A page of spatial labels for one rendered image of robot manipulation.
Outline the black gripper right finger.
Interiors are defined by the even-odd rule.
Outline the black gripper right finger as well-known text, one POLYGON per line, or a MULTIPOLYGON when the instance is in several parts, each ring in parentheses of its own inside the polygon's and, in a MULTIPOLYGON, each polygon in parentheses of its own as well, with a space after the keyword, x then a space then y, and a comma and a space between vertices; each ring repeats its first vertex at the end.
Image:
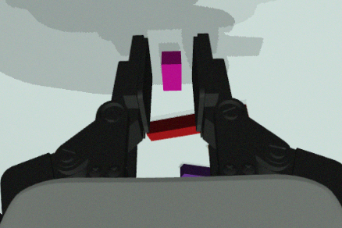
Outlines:
POLYGON ((212 57, 208 34, 193 38, 192 86, 196 132, 208 143, 210 176, 300 176, 329 188, 342 206, 342 164, 293 149, 250 118, 244 103, 232 98, 225 61, 212 57))

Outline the magenta block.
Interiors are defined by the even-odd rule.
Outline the magenta block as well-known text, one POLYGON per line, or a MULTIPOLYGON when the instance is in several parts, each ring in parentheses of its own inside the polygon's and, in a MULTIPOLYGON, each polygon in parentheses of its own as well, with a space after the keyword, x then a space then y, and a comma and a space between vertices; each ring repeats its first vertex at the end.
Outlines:
POLYGON ((181 51, 162 52, 164 91, 181 91, 181 51))

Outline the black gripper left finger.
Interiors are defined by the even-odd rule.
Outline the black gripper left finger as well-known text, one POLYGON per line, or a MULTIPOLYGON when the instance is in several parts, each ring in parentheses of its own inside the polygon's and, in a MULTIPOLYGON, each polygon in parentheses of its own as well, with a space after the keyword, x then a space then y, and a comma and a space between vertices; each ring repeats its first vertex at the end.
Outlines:
POLYGON ((150 132, 151 92, 148 38, 133 35, 129 62, 118 62, 112 99, 100 105, 95 121, 55 153, 21 162, 2 174, 2 218, 14 197, 36 183, 75 177, 137 177, 137 145, 150 132))

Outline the red rod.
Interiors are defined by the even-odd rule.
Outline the red rod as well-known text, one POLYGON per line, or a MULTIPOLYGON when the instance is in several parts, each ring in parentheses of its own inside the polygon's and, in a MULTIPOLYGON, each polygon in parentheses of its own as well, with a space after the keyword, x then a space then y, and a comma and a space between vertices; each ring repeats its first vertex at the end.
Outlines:
POLYGON ((150 132, 146 133, 151 141, 182 137, 196 132, 195 115, 178 116, 150 122, 150 132))

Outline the purple rod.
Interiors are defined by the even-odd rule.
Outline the purple rod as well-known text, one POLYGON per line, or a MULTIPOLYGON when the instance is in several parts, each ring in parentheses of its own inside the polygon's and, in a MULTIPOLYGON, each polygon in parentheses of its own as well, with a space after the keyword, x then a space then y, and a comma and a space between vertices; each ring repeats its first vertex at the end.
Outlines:
POLYGON ((210 167, 183 164, 180 167, 180 177, 210 176, 210 167))

